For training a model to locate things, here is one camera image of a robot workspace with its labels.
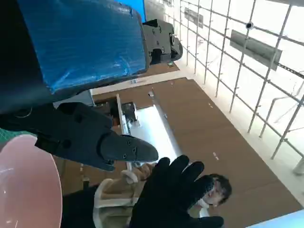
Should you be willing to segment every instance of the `pink plastic dish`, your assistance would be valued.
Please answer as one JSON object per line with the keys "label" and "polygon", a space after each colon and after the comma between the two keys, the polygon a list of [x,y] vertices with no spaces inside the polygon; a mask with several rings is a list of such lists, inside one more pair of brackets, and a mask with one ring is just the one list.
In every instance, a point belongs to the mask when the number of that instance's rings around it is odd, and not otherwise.
{"label": "pink plastic dish", "polygon": [[59,228],[62,193],[52,156],[36,137],[0,145],[0,228]]}

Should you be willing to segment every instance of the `person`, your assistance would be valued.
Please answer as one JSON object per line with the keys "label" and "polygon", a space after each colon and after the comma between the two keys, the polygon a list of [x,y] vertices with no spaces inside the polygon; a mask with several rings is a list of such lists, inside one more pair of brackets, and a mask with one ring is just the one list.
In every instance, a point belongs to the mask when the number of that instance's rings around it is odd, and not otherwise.
{"label": "person", "polygon": [[[155,164],[146,163],[141,167],[133,168],[132,171],[124,170],[121,178],[106,179],[99,185],[95,193],[95,207],[99,210],[96,209],[94,212],[94,221],[98,228],[112,227],[111,223],[128,224],[132,212],[130,207],[137,202],[154,166]],[[216,207],[225,203],[232,193],[232,187],[226,177],[219,174],[208,176],[213,179],[214,185],[188,210],[188,213],[194,218],[207,216],[207,209],[210,206]]]}
{"label": "person", "polygon": [[[136,228],[136,227],[150,227],[150,224],[141,224],[144,221],[144,217],[147,217],[146,213],[152,213],[155,215],[153,218],[153,222],[155,223],[158,219],[161,218],[159,221],[160,223],[164,222],[164,224],[170,222],[171,224],[174,224],[175,227],[178,227],[178,224],[183,224],[187,222],[196,221],[195,218],[191,217],[188,214],[189,208],[191,208],[198,200],[203,198],[206,193],[217,192],[217,190],[212,191],[215,189],[216,186],[216,178],[209,175],[205,175],[199,179],[197,177],[200,175],[200,173],[203,171],[203,164],[201,162],[195,162],[191,164],[189,167],[187,167],[189,162],[189,159],[187,156],[180,156],[177,158],[171,166],[170,160],[168,158],[161,159],[158,164],[154,167],[152,165],[146,165],[142,166],[141,168],[135,169],[132,173],[123,172],[124,178],[120,180],[116,180],[115,183],[109,185],[110,188],[104,188],[104,191],[100,192],[99,188],[102,186],[93,186],[90,187],[84,191],[76,192],[73,194],[70,194],[68,196],[65,196],[63,198],[63,216],[62,216],[62,228],[66,227],[86,227],[86,228],[94,228],[94,227],[105,227],[108,225],[108,227],[118,228],[118,227],[124,227],[128,226],[130,228]],[[135,178],[136,174],[143,183],[140,184],[133,184],[130,182],[130,179]],[[131,197],[131,200],[129,201],[123,201],[124,207],[109,207],[111,202],[113,202],[113,196],[115,195],[115,191],[113,191],[114,186],[118,186],[119,182],[122,181],[129,181],[131,184],[125,185],[125,189],[129,189],[130,187],[133,188],[133,197]],[[108,199],[105,196],[105,192],[107,190],[111,190],[111,197]],[[136,199],[135,194],[137,194],[137,191],[140,190],[139,198]],[[176,196],[173,199],[172,197],[174,194],[169,194],[168,191],[172,191],[172,193],[176,192]],[[103,194],[102,199],[98,199],[96,196],[101,196],[100,194]],[[162,200],[159,201],[158,205],[155,205],[155,202],[152,202],[151,199],[154,199],[157,201],[159,200],[159,197],[162,198]],[[181,204],[182,207],[174,207],[176,203]],[[103,206],[102,209],[114,210],[115,216],[112,217],[112,222],[108,224],[98,224],[96,223],[96,214],[93,216],[92,211],[100,211],[100,206]],[[161,214],[161,217],[159,217],[158,211],[162,211],[163,207],[167,208],[168,210],[164,211]],[[131,216],[131,221],[127,225],[125,223],[125,220],[121,222],[121,218],[124,218],[124,216],[121,216],[121,214],[129,214]],[[182,217],[178,215],[182,215],[183,222],[177,222]],[[99,220],[102,220],[102,214],[97,214],[99,217]],[[206,224],[212,224],[213,226],[207,226],[208,228],[219,228],[221,227],[220,224],[223,223],[223,219],[221,217],[207,217],[207,218],[198,218],[198,224],[200,223],[206,223]],[[155,224],[155,227],[161,227],[161,224]]]}

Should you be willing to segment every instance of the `black glove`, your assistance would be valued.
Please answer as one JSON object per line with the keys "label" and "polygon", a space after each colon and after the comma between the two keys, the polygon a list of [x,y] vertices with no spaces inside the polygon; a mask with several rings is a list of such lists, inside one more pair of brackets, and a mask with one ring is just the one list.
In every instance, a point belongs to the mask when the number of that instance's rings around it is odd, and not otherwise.
{"label": "black glove", "polygon": [[162,158],[158,162],[133,208],[130,228],[223,226],[222,217],[192,218],[187,213],[213,187],[213,179],[209,176],[196,180],[204,170],[203,163],[194,162],[187,167],[188,163],[185,155],[178,157],[171,165],[169,158]]}

